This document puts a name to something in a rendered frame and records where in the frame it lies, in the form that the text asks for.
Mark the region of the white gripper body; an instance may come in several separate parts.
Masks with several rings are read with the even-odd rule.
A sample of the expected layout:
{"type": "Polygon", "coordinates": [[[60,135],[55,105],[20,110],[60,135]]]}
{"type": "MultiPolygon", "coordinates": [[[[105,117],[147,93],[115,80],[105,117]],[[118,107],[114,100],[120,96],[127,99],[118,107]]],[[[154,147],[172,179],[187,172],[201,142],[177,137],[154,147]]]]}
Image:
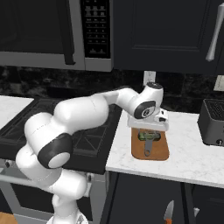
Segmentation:
{"type": "Polygon", "coordinates": [[[137,120],[132,116],[128,116],[128,126],[135,129],[167,131],[169,129],[168,122],[146,122],[137,120]]]}

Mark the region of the brown wooden cutting board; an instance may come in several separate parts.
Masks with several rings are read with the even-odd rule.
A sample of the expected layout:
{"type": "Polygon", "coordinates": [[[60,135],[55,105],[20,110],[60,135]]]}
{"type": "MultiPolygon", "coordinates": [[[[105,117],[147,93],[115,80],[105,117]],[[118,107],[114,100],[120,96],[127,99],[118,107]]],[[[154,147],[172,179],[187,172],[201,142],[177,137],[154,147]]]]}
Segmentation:
{"type": "Polygon", "coordinates": [[[150,129],[131,129],[131,154],[134,158],[141,160],[157,160],[163,161],[169,157],[168,143],[164,131],[155,131],[150,129]],[[159,141],[153,141],[150,155],[146,157],[144,155],[145,141],[138,139],[140,132],[159,132],[161,138],[159,141]]]}

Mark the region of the grey peeler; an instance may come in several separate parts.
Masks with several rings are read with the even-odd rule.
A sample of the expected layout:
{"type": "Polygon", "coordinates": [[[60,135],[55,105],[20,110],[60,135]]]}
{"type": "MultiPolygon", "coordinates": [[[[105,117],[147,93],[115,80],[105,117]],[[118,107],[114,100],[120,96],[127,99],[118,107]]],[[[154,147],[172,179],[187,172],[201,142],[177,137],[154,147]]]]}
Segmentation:
{"type": "Polygon", "coordinates": [[[145,145],[144,145],[144,155],[148,157],[151,154],[151,149],[152,149],[152,139],[146,139],[145,140],[145,145]]]}

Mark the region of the black hob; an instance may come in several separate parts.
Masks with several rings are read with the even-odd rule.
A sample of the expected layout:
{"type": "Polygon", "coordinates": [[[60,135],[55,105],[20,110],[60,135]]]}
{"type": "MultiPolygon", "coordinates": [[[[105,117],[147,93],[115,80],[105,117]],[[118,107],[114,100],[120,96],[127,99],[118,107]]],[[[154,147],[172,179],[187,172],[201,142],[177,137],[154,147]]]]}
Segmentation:
{"type": "MultiPolygon", "coordinates": [[[[59,103],[56,99],[35,98],[11,121],[0,129],[0,158],[14,161],[25,145],[25,122],[39,112],[52,113],[59,103]]],[[[122,109],[109,106],[107,121],[94,129],[80,130],[73,134],[73,155],[65,169],[103,174],[113,143],[122,109]]]]}

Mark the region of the black toaster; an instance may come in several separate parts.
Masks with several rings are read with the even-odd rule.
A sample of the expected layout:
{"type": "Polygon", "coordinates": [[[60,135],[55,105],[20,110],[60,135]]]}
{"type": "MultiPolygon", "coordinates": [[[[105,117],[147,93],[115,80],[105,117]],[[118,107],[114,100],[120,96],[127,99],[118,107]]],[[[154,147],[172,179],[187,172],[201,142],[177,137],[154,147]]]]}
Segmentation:
{"type": "Polygon", "coordinates": [[[197,124],[204,144],[224,147],[224,100],[204,99],[197,124]]]}

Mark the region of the dark base cupboard door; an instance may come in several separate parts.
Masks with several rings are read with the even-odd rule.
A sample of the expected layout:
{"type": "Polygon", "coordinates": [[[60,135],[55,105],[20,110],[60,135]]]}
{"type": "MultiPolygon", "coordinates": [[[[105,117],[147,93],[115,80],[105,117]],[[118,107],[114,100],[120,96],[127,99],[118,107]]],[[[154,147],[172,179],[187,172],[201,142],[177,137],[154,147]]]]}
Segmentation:
{"type": "Polygon", "coordinates": [[[188,224],[224,224],[224,189],[185,184],[188,224]],[[199,208],[194,217],[193,209],[199,208]]]}
{"type": "Polygon", "coordinates": [[[100,224],[165,224],[165,210],[174,201],[173,224],[186,224],[179,182],[111,171],[100,224]]]}

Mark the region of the black and silver microwave oven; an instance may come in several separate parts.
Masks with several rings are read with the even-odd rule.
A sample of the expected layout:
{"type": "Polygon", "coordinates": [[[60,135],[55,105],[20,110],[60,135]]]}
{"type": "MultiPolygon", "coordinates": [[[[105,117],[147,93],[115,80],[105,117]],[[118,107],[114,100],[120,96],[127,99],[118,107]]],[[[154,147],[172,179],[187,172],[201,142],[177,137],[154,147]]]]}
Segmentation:
{"type": "Polygon", "coordinates": [[[109,72],[109,0],[68,0],[74,65],[64,60],[56,0],[0,0],[0,66],[109,72]]]}

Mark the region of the white wall socket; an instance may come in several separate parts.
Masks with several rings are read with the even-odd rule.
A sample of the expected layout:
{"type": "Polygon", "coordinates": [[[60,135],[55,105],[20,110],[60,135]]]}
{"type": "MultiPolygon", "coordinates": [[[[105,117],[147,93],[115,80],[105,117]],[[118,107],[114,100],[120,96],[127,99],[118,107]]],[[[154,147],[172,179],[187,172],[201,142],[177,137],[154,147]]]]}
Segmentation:
{"type": "Polygon", "coordinates": [[[217,76],[213,90],[224,92],[224,75],[217,76]]]}
{"type": "Polygon", "coordinates": [[[143,73],[143,84],[146,85],[148,82],[154,82],[156,80],[155,71],[145,71],[143,73]]]}

